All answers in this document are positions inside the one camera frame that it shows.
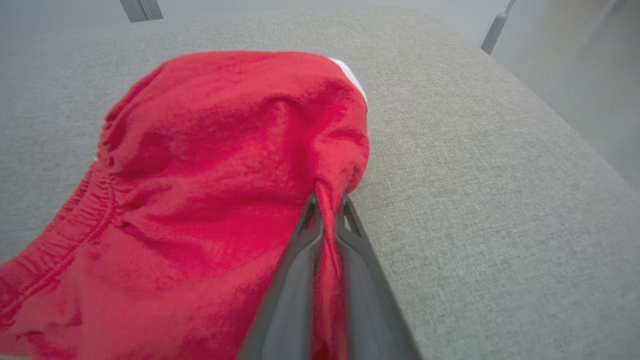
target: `stitching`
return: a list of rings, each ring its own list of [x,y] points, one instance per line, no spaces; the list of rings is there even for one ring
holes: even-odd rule
[[[53,266],[47,272],[46,275],[44,275],[41,279],[37,280],[34,284],[29,286],[24,292],[22,292],[22,295],[19,298],[17,298],[13,303],[7,306],[7,308],[5,308],[2,313],[0,313],[0,316],[4,316],[4,315],[7,315],[8,313],[11,313],[17,306],[22,305],[22,303],[28,297],[32,296],[34,293],[44,288],[51,279],[59,276],[69,266],[71,261],[75,258],[77,248],[80,247],[80,245],[86,243],[87,241],[93,240],[93,238],[96,237],[96,235],[100,234],[102,230],[107,226],[107,224],[109,224],[108,220],[111,220],[111,218],[113,217],[113,214],[115,213],[114,211],[115,194],[113,192],[113,189],[110,186],[108,188],[108,192],[109,192],[109,203],[107,206],[107,210],[103,213],[102,218],[93,226],[92,230],[89,231],[84,236],[84,238],[77,243],[77,245],[73,249],[70,249],[67,255],[62,260],[60,260],[60,262],[58,262],[55,266]]]

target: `gray cushion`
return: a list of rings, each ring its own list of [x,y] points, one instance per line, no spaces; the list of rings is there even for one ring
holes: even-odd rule
[[[2,260],[93,161],[102,117],[194,51],[321,53],[369,99],[353,200],[426,359],[639,359],[640,197],[479,49],[400,10],[159,20],[0,57]]]

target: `red fabric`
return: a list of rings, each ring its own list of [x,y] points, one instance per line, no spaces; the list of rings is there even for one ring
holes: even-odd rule
[[[344,359],[333,216],[368,157],[366,103],[304,53],[198,53],[108,113],[97,161],[0,267],[0,352],[233,359],[307,196],[326,224],[314,358]]]

